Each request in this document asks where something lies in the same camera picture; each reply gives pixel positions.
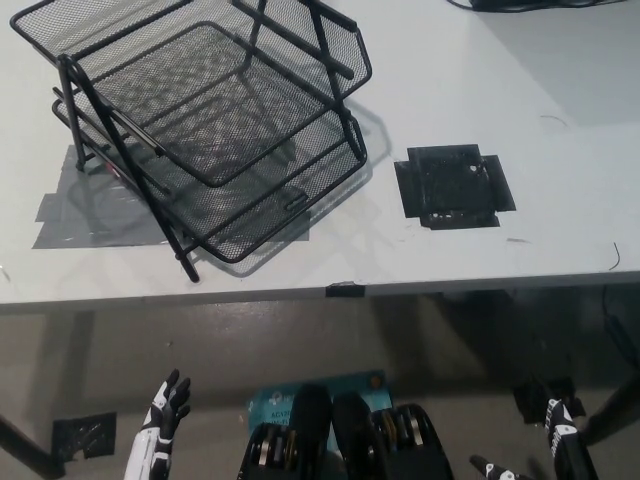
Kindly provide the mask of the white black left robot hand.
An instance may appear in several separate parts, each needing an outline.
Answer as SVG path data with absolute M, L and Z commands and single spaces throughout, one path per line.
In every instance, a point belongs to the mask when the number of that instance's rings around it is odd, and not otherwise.
M 191 379 L 174 369 L 155 394 L 130 451 L 125 480 L 168 479 L 175 435 L 189 415 Z

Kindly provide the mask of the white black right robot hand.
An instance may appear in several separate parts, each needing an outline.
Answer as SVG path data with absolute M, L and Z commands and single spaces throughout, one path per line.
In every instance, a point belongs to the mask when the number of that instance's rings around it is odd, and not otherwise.
M 547 401 L 544 426 L 557 479 L 599 479 L 581 433 L 562 400 L 550 398 Z M 497 465 L 479 455 L 472 455 L 469 462 L 485 479 L 530 479 L 530 476 Z

